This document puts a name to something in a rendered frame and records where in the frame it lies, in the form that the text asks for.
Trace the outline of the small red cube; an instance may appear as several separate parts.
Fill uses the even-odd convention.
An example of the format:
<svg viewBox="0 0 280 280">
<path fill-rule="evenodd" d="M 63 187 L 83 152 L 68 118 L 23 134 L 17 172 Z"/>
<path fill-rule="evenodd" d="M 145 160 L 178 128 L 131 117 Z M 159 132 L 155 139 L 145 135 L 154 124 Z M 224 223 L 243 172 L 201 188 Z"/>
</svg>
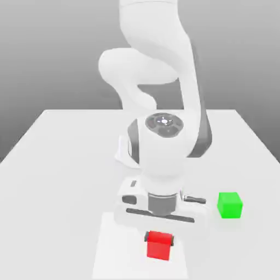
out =
<svg viewBox="0 0 280 280">
<path fill-rule="evenodd" d="M 148 231 L 147 257 L 169 261 L 171 238 L 172 234 Z"/>
</svg>

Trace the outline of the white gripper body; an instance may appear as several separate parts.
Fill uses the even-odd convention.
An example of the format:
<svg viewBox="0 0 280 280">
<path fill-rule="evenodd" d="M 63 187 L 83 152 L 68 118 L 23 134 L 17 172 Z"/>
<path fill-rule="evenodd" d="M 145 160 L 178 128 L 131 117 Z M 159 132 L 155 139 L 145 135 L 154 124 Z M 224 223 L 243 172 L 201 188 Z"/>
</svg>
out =
<svg viewBox="0 0 280 280">
<path fill-rule="evenodd" d="M 195 203 L 136 203 L 119 202 L 113 208 L 114 219 L 120 225 L 140 231 L 159 231 L 181 234 L 202 231 L 207 227 L 211 209 Z"/>
</svg>

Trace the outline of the small green cube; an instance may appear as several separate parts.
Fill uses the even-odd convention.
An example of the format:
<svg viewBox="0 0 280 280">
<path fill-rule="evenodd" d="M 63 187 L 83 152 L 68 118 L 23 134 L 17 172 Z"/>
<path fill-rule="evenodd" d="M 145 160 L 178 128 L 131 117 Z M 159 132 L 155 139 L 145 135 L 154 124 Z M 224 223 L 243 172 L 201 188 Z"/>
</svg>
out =
<svg viewBox="0 0 280 280">
<path fill-rule="evenodd" d="M 237 192 L 220 192 L 217 209 L 223 219 L 238 219 L 241 217 L 243 202 Z"/>
</svg>

